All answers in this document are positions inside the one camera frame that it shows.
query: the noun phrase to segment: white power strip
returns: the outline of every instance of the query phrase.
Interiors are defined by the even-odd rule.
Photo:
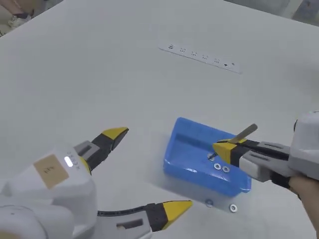
[[[234,62],[226,61],[221,59],[220,57],[213,56],[211,54],[207,54],[203,52],[198,52],[180,45],[167,43],[167,44],[160,45],[159,49],[174,53],[179,56],[187,57],[196,61],[204,62],[212,66],[217,66],[219,68],[233,71],[239,74],[242,73],[239,68],[239,65],[235,64]]]

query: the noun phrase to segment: person's fingers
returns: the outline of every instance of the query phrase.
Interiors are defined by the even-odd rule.
[[[317,180],[303,176],[291,177],[289,185],[293,192],[301,196],[317,193],[319,197],[319,182]]]
[[[295,176],[291,177],[289,185],[299,194],[304,208],[317,232],[319,232],[319,181]]]

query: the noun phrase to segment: sticker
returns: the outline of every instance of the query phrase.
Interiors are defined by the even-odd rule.
[[[13,233],[8,233],[4,231],[0,231],[0,238],[1,239],[20,239],[19,236]]]
[[[54,154],[35,162],[34,167],[48,189],[69,178],[69,174]]]

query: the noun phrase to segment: small washer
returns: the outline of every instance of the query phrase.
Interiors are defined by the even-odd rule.
[[[212,208],[214,206],[214,202],[211,199],[206,199],[205,204],[208,208]]]
[[[227,167],[227,166],[223,166],[223,171],[224,171],[225,173],[229,173],[230,169],[229,169],[229,167]]]
[[[237,206],[235,204],[231,204],[231,205],[229,205],[229,210],[232,213],[235,213],[235,212],[237,212]]]
[[[221,166],[219,163],[215,163],[214,164],[214,168],[217,169],[217,170],[220,170],[221,169]]]

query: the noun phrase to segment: blue plastic tray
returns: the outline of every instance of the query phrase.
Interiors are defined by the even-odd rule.
[[[209,161],[212,144],[234,135],[178,118],[171,134],[164,158],[164,172],[173,177],[209,188],[229,197],[251,190],[251,178],[239,168],[229,165],[219,156]],[[214,163],[230,168],[228,173],[216,170]]]

